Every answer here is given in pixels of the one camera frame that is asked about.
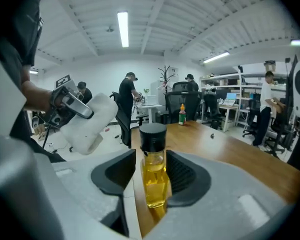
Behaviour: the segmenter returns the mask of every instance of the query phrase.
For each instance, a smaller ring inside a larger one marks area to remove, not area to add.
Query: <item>box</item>
[[[225,126],[225,122],[226,122],[226,119],[222,119],[222,122],[221,122],[222,129]],[[234,126],[235,126],[235,120],[228,119],[228,124],[227,124],[227,127],[225,130],[228,131],[229,128],[234,127]]]
[[[157,96],[147,95],[147,96],[143,96],[143,97],[144,97],[144,102],[142,103],[142,105],[151,106],[151,105],[157,104]]]

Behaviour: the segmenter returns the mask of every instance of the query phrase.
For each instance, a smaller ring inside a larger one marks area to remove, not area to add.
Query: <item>office chair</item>
[[[281,98],[280,102],[285,104],[286,99]],[[293,107],[287,106],[282,113],[277,113],[271,129],[276,133],[276,138],[269,137],[265,142],[264,146],[268,146],[270,151],[267,151],[268,154],[277,157],[277,152],[281,154],[287,149],[291,149],[291,145],[296,136],[296,133],[293,132],[292,126],[289,125],[289,118],[292,113]]]
[[[180,107],[184,104],[186,120],[195,121],[202,94],[199,91],[171,91],[165,94],[165,104],[168,109],[169,123],[179,121]]]
[[[118,121],[118,124],[121,127],[121,140],[122,143],[128,146],[131,149],[131,129],[130,129],[130,120],[125,114],[122,106],[121,106],[121,95],[117,92],[112,92],[110,98],[113,97],[114,102],[118,106],[118,112],[116,113],[115,119]]]
[[[249,128],[243,130],[244,134],[242,135],[242,137],[245,137],[246,135],[257,135],[258,121],[260,121],[260,116],[260,101],[256,99],[249,99],[249,113],[246,119],[246,124],[249,126]]]
[[[218,108],[217,96],[214,94],[206,94],[203,96],[204,100],[204,115],[207,121],[202,122],[203,125],[210,125],[213,129],[221,128],[222,118]]]
[[[189,82],[175,82],[172,86],[172,92],[187,92]]]

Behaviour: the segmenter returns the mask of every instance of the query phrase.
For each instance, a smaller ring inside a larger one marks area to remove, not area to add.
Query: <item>glass bottle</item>
[[[143,158],[143,186],[149,208],[163,206],[167,198],[169,178],[165,165],[167,128],[164,124],[150,123],[140,127]]]

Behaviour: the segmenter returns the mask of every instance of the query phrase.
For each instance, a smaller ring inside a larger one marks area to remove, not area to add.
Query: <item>man in white shirt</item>
[[[261,116],[259,118],[260,121],[258,122],[259,127],[257,134],[255,136],[254,141],[252,142],[252,145],[256,147],[262,143],[262,140],[264,139],[267,133],[272,107],[276,109],[277,113],[281,113],[286,106],[283,103],[281,103],[277,98],[272,97],[271,84],[274,81],[274,77],[274,73],[268,71],[267,73],[265,73],[265,81],[262,84],[260,97]]]

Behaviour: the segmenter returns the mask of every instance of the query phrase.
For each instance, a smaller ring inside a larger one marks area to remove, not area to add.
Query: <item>mesh chair back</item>
[[[204,100],[204,112],[206,113],[208,111],[208,108],[210,108],[210,117],[214,117],[219,114],[218,110],[218,100],[216,95],[212,94],[206,94],[203,96]]]
[[[188,84],[189,82],[176,82],[172,86],[173,92],[187,92],[188,91]]]
[[[121,139],[123,144],[130,147],[131,146],[131,129],[130,129],[130,120],[128,119],[127,115],[125,114],[122,106],[121,100],[122,97],[117,92],[112,92],[110,98],[113,97],[113,100],[118,106],[118,112],[116,113],[115,119],[118,121],[118,124],[121,127]]]
[[[165,95],[165,104],[169,112],[171,123],[179,121],[180,107],[184,104],[186,120],[193,121],[196,119],[202,94],[199,91],[171,91]]]
[[[255,99],[249,99],[249,114],[247,124],[251,126],[254,122],[255,116],[260,114],[260,101]]]

